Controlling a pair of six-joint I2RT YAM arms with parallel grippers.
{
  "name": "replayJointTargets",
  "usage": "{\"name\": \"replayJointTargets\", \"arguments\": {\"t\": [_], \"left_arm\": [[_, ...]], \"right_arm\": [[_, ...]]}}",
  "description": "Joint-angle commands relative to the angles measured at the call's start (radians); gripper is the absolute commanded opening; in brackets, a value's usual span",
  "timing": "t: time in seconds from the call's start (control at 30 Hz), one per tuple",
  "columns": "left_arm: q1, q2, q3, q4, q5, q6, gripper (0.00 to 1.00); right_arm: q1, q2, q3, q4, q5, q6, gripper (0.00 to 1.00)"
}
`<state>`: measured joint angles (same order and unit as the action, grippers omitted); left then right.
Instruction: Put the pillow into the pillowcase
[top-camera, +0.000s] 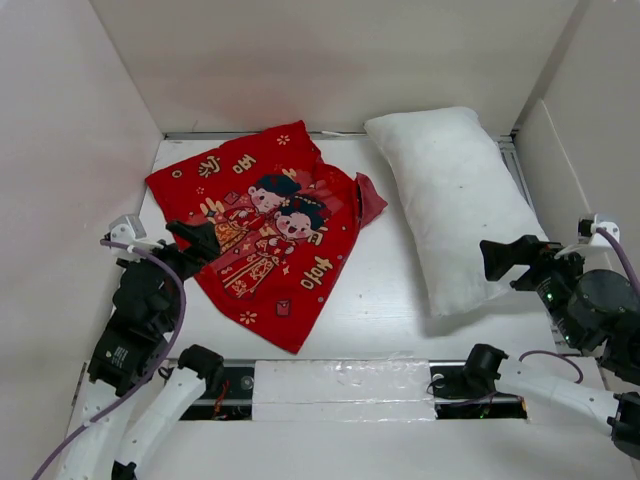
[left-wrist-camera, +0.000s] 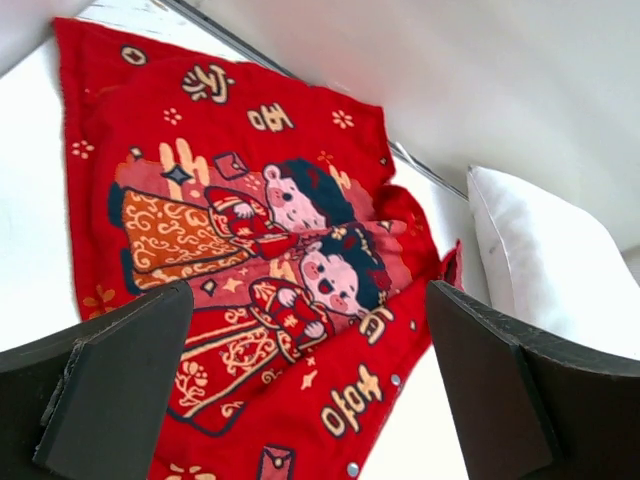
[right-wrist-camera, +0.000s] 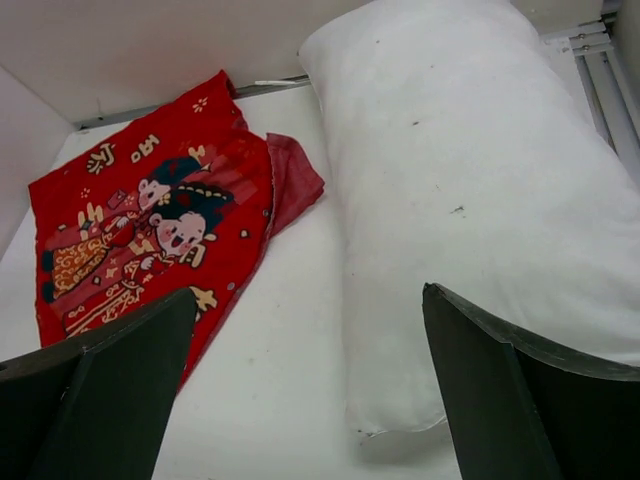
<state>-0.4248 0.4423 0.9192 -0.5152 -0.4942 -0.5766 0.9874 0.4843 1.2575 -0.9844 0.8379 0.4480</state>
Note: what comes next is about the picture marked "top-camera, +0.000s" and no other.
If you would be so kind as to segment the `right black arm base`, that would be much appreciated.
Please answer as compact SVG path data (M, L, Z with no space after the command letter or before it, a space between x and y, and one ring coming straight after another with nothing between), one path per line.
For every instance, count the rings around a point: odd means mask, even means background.
M471 386L462 375L462 362L430 362L431 380L426 387L437 420L503 420L528 418L524 401L517 396Z

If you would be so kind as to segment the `red cartoon print pillowcase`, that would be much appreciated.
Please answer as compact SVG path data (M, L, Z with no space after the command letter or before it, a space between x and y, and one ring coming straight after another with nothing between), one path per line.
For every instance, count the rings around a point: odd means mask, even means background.
M291 354L387 206L368 176L326 163L302 121L226 141L146 185L166 221L213 228L221 255L195 277L213 305Z

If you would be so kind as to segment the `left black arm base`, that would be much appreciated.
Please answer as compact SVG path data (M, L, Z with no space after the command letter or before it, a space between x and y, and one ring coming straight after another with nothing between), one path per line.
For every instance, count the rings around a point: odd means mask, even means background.
M217 387L207 390L182 414L181 421L252 419L255 362L226 360Z

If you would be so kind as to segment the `white pillow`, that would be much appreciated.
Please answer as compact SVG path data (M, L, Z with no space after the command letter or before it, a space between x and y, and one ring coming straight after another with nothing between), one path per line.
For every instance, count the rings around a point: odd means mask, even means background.
M506 280L486 280L481 241L546 235L477 113L394 113L364 128L392 169L431 315L464 314L507 293Z

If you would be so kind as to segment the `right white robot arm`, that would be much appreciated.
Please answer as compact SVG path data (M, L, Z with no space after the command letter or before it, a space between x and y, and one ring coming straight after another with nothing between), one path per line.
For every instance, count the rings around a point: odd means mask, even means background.
M485 277L498 281L514 266L526 272L510 286L534 292L567 345L575 350L603 349L599 367L621 380L639 382L639 278L619 241L605 228L591 235L589 246L601 240L614 250L621 273L584 271L577 246L565 248L525 235L509 243L483 240L480 250ZM498 393L548 405L575 416L609 438L626 455L639 455L639 394L589 388L582 378L569 381L525 364L488 345L475 345L462 369L465 387L491 399Z

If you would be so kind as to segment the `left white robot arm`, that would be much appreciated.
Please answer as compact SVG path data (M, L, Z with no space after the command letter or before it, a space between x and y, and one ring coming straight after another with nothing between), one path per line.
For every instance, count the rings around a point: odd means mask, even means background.
M185 320L186 281L220 255L211 223L166 228L185 247L149 240L135 215L118 218L100 241L122 274L86 369L79 424L51 455L59 479L143 478L186 410L222 387L222 356L200 345L163 366Z

